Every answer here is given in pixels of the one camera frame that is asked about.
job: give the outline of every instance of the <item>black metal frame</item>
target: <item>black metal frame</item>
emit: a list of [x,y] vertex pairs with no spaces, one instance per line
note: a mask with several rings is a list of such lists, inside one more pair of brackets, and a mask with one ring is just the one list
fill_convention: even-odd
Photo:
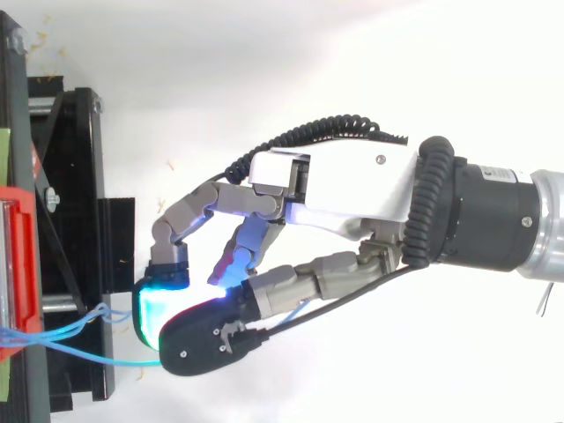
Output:
[[[65,92],[62,77],[26,79],[25,57],[5,42],[14,27],[0,11],[0,128],[11,128],[9,181],[36,193],[43,295],[70,294],[77,308],[44,315],[49,330],[102,301],[110,305],[111,293],[131,291],[135,200],[104,196],[97,94],[90,88]],[[48,115],[30,118],[28,92],[55,97]],[[32,140],[41,160],[36,176]],[[49,187],[61,197],[52,213],[46,206]],[[65,344],[113,357],[111,329],[100,319]],[[72,393],[91,391],[99,401],[114,389],[110,366],[53,350],[46,360],[44,348],[26,348],[11,359],[11,393],[8,403],[0,403],[0,421],[49,422],[49,410],[72,409]]]
[[[109,295],[133,287],[135,202],[104,198],[100,115],[90,88],[64,92],[50,78],[29,78],[32,98],[55,97],[49,115],[31,117],[32,137],[42,169],[36,180],[43,294],[70,293],[78,311],[45,315],[46,329],[76,321]],[[61,203],[50,213],[45,190],[55,189]],[[88,324],[67,345],[104,357],[113,356],[111,329],[101,320]],[[94,401],[115,389],[114,369],[57,351],[48,351],[51,411],[72,409],[73,392],[91,391]]]

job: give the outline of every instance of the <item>black cable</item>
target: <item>black cable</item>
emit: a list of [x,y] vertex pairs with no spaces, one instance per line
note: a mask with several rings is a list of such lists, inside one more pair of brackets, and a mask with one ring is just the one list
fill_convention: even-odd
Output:
[[298,128],[275,137],[268,143],[254,148],[228,167],[225,177],[229,183],[240,184],[249,176],[250,163],[258,152],[272,147],[298,147],[311,145],[334,138],[363,138],[395,144],[407,144],[406,137],[398,137],[380,131],[378,123],[358,115],[338,115],[301,125]]
[[416,269],[429,266],[431,230],[442,185],[449,177],[455,151],[447,138],[430,137],[421,144],[423,170],[413,188],[412,206],[405,223],[402,262]]
[[225,173],[221,173],[221,174],[216,174],[215,176],[213,176],[212,178],[208,179],[206,182],[217,182],[220,179],[223,179],[226,177]]
[[548,306],[548,299],[550,298],[550,294],[553,291],[553,286],[554,286],[553,282],[548,284],[548,286],[545,289],[545,293],[543,294],[543,299],[541,300],[540,304],[538,304],[537,314],[540,313],[541,308],[543,309],[543,312],[540,315],[541,317],[545,316],[546,306]]
[[416,270],[417,269],[408,266],[408,267],[404,267],[403,269],[399,269],[397,271],[388,273],[387,275],[384,275],[378,278],[377,280],[370,282],[367,285],[364,285],[361,289],[357,289],[353,293],[349,293],[348,295],[345,295],[344,297],[341,297],[338,300],[333,301],[331,304],[327,304],[326,306],[320,307],[317,310],[307,313],[306,315],[301,315],[300,317],[296,317],[290,322],[282,323],[271,329],[265,330],[263,332],[264,339],[268,339],[269,337],[278,335],[280,332],[283,332],[291,328],[295,328],[296,326],[305,322],[309,322],[310,320],[313,320],[316,317],[319,317],[320,315],[329,313],[330,311],[333,311],[336,308],[339,308],[353,300],[356,300],[357,298],[361,297],[365,293],[369,293],[370,291],[375,290],[378,286],[383,285],[386,282],[390,282],[392,279],[406,275],[407,273]]

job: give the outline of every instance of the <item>white label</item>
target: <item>white label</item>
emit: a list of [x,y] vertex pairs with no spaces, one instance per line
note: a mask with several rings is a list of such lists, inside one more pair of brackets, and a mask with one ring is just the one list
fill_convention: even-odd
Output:
[[521,172],[520,170],[514,170],[513,173],[515,174],[515,176],[517,177],[517,180],[520,183],[532,183],[532,179],[531,179],[531,176],[529,174],[525,174],[525,173]]
[[487,181],[517,183],[515,174],[510,169],[502,169],[500,167],[480,166],[482,176]]

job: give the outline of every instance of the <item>metal rod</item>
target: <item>metal rod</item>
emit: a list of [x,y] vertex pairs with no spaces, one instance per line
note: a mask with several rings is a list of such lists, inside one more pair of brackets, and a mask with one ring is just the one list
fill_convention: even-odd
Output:
[[69,293],[43,295],[43,313],[77,311],[77,305]]
[[69,264],[67,256],[64,254],[63,244],[59,240],[59,236],[53,226],[53,222],[49,217],[49,212],[47,210],[47,205],[43,201],[43,196],[41,195],[40,189],[38,188],[38,182],[40,178],[35,181],[35,193],[39,194],[40,201],[37,203],[40,205],[37,208],[37,226],[45,235],[45,240],[53,253],[53,258],[61,272],[63,277],[63,282],[66,285],[67,290],[72,295],[74,302],[77,304],[78,312],[81,315],[86,314],[86,307],[81,298],[80,288],[76,278],[74,277],[74,272]]
[[29,115],[41,116],[51,113],[55,97],[31,97],[28,102]]

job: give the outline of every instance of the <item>silver metal cylinder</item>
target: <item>silver metal cylinder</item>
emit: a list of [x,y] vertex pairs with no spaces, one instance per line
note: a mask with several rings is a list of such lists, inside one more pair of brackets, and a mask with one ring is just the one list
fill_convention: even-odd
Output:
[[0,201],[0,326],[14,328],[14,290],[11,271],[9,202]]
[[564,174],[538,170],[531,175],[540,197],[537,239],[517,268],[528,279],[564,282]]
[[55,97],[33,97],[28,101],[29,115],[41,116],[51,113]]
[[77,311],[77,305],[69,293],[43,295],[43,313]]

